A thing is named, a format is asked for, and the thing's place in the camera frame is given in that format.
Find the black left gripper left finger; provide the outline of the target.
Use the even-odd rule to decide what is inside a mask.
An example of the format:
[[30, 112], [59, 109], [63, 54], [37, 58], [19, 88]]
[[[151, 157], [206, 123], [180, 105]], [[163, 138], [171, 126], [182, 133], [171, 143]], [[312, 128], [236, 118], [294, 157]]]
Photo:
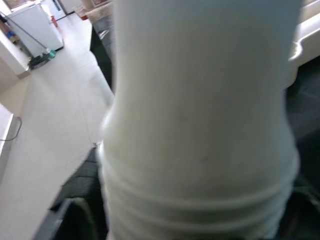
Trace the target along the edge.
[[70, 198], [59, 226], [61, 240], [105, 240], [108, 227], [103, 205]]

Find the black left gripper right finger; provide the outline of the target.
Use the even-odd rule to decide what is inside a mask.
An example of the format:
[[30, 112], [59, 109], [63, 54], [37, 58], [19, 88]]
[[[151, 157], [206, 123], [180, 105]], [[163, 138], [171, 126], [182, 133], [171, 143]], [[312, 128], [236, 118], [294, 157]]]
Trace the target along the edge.
[[307, 200], [300, 199], [288, 207], [290, 240], [317, 239], [317, 210]]

